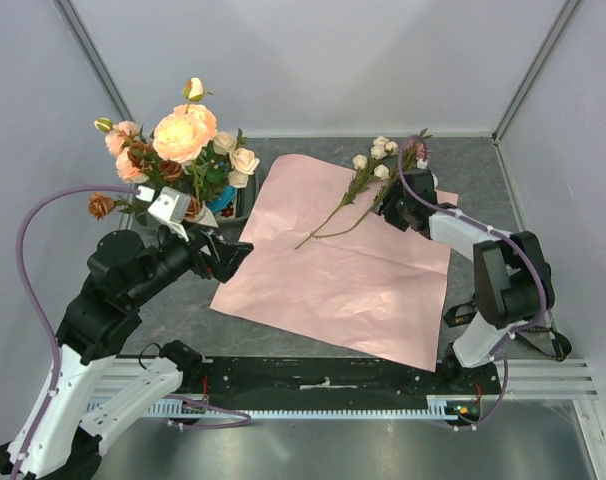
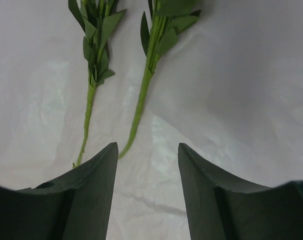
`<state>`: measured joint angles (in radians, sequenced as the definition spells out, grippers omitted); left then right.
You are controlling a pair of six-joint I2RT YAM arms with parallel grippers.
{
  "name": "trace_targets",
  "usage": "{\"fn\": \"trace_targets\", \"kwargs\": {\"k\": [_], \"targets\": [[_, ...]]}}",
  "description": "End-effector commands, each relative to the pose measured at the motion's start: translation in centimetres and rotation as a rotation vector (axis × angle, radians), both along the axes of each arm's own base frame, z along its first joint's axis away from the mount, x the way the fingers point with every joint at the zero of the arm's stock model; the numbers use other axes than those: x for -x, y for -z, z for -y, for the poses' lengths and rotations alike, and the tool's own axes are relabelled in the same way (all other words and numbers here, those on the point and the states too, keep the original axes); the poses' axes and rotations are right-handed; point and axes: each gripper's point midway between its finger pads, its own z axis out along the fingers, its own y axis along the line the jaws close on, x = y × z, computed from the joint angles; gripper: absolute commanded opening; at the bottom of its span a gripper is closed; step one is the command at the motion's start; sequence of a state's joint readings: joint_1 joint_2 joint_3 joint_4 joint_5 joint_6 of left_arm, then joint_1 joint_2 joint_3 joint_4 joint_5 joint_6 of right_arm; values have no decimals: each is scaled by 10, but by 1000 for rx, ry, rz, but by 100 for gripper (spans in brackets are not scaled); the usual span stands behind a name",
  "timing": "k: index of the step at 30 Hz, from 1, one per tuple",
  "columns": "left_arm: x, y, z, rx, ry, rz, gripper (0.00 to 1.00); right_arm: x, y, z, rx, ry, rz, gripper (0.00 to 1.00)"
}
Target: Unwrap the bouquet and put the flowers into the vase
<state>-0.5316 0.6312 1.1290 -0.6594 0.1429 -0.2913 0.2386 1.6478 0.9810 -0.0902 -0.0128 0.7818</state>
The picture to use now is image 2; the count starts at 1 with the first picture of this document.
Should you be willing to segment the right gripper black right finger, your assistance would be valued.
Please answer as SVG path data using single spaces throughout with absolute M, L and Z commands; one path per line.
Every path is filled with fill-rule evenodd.
M 303 180 L 267 187 L 178 146 L 178 167 L 193 240 L 303 240 Z

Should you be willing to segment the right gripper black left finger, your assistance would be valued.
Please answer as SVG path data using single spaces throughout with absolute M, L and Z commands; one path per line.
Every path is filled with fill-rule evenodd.
M 42 183 L 0 186 L 0 240 L 104 240 L 107 236 L 118 145 Z

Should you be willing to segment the purple pink wrapping paper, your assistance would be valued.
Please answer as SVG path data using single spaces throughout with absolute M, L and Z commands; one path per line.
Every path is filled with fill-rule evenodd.
M 157 64 L 119 161 L 109 240 L 188 240 L 178 145 L 269 187 L 303 180 L 303 0 L 203 0 Z M 65 0 L 0 0 L 0 185 L 72 168 L 87 62 Z

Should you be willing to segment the mauve rose flower stem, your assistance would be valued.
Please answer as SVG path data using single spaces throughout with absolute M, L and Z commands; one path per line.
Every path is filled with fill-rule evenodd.
M 196 4 L 196 0 L 148 1 L 151 25 L 148 25 L 145 12 L 140 22 L 140 40 L 146 62 L 128 140 L 118 154 L 119 160 L 126 155 L 135 140 L 144 112 L 148 88 L 159 60 L 177 44 L 179 34 L 192 27 L 200 19 L 202 10 L 194 10 Z

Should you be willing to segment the white small rose stem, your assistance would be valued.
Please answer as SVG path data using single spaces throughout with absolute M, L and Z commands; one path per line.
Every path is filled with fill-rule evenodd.
M 87 99 L 84 114 L 84 135 L 76 162 L 73 168 L 82 163 L 97 87 L 115 75 L 109 68 L 109 38 L 113 35 L 126 10 L 117 11 L 117 0 L 69 0 L 68 9 L 81 26 L 83 57 L 87 61 Z

